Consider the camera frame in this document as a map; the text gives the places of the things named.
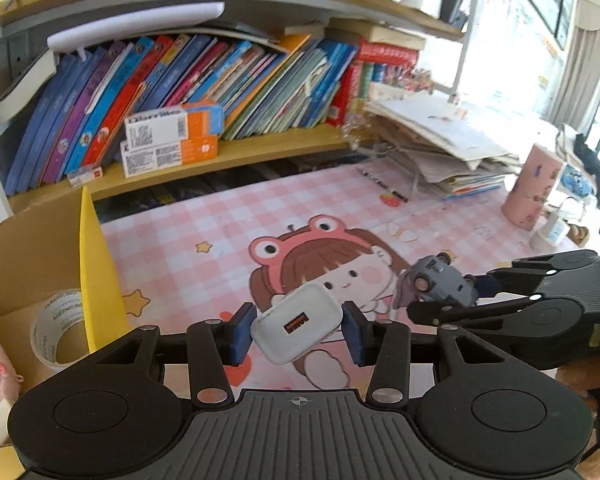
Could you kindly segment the person's right hand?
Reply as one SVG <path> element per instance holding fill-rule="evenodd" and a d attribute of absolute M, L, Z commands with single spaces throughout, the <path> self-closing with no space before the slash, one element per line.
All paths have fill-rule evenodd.
<path fill-rule="evenodd" d="M 556 373 L 556 379 L 580 394 L 591 411 L 597 414 L 597 401 L 591 392 L 600 388 L 600 354 L 562 366 Z M 585 479 L 600 479 L 600 451 L 595 451 L 580 463 L 578 471 Z"/>

